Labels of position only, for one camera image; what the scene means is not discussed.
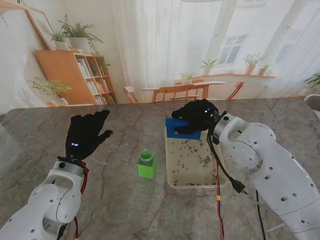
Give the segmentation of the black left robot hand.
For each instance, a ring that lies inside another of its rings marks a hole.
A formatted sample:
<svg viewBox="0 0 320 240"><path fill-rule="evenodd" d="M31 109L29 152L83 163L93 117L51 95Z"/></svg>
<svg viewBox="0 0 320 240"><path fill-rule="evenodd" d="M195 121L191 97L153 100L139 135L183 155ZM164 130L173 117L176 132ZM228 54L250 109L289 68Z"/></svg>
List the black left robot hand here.
<svg viewBox="0 0 320 240"><path fill-rule="evenodd" d="M85 116L75 115L70 119L65 141L65 156L58 156L60 161L82 161L90 156L99 145L109 138L113 131L105 130L100 133L110 114L109 110L97 111Z"/></svg>

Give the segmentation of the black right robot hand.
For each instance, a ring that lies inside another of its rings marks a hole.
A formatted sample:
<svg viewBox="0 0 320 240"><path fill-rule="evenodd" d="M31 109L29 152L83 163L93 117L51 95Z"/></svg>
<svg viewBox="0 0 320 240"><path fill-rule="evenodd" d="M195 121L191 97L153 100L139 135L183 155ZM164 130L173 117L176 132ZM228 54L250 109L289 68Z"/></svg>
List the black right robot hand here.
<svg viewBox="0 0 320 240"><path fill-rule="evenodd" d="M178 134L193 134L206 131L215 125L220 118L219 110L207 99L188 102L183 107L172 112L171 117L187 121L187 125L178 126Z"/></svg>

